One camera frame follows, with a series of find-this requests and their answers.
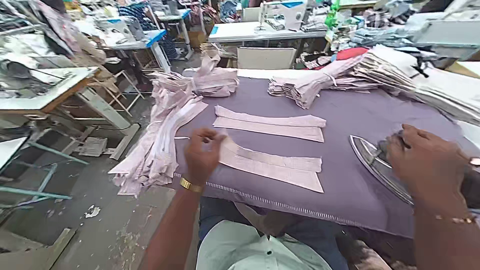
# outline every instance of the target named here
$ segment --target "hand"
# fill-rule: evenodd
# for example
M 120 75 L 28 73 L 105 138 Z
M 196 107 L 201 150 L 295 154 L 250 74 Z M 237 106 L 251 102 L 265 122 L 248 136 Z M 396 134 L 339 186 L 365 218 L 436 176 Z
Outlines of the hand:
M 188 166 L 187 180 L 203 186 L 218 165 L 220 145 L 225 135 L 213 129 L 200 128 L 193 131 L 190 144 L 185 148 L 185 159 Z
M 390 137 L 387 158 L 411 195 L 432 203 L 461 197 L 468 159 L 459 147 L 414 126 L 402 127 L 403 140 L 411 148 L 404 148 L 398 137 Z

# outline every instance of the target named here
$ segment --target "light green shirt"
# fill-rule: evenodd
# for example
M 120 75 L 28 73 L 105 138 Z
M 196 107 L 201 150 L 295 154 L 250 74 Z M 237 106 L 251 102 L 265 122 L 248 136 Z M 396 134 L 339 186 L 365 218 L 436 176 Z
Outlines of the light green shirt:
M 197 270 L 332 270 L 309 246 L 289 235 L 259 236 L 245 224 L 221 221 L 200 245 Z

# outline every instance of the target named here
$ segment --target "jeans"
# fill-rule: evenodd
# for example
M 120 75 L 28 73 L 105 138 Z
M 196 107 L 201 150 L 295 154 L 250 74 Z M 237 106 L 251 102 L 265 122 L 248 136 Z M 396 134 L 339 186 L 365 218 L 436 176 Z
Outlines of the jeans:
M 198 232 L 200 243 L 207 233 L 223 220 L 251 225 L 237 210 L 233 202 L 202 197 L 200 199 L 200 229 Z M 301 218 L 299 222 L 285 229 L 286 234 L 318 253 L 332 270 L 348 270 L 347 261 L 338 250 L 335 240 L 335 235 L 341 232 L 342 227 L 336 223 L 312 218 Z

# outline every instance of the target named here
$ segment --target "sewing machine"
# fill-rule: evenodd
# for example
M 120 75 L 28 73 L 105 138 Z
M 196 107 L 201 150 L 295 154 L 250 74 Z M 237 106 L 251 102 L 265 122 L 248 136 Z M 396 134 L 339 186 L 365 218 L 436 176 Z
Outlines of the sewing machine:
M 138 19 L 133 16 L 95 19 L 95 24 L 106 34 L 122 34 L 124 38 L 119 42 L 142 40 L 145 37 Z
M 299 30 L 307 8 L 307 0 L 263 2 L 260 8 L 260 28 L 265 22 L 275 30 Z

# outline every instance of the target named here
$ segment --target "gold watch strap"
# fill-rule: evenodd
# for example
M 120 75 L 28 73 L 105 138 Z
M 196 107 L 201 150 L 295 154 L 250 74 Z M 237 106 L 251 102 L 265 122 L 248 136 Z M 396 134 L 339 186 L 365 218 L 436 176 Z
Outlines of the gold watch strap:
M 180 185 L 183 186 L 184 188 L 190 190 L 190 191 L 193 191 L 193 192 L 198 192 L 198 193 L 201 193 L 204 188 L 199 186 L 199 185 L 195 185 L 195 184 L 192 184 L 190 182 L 187 181 L 187 179 L 183 178 L 180 180 Z

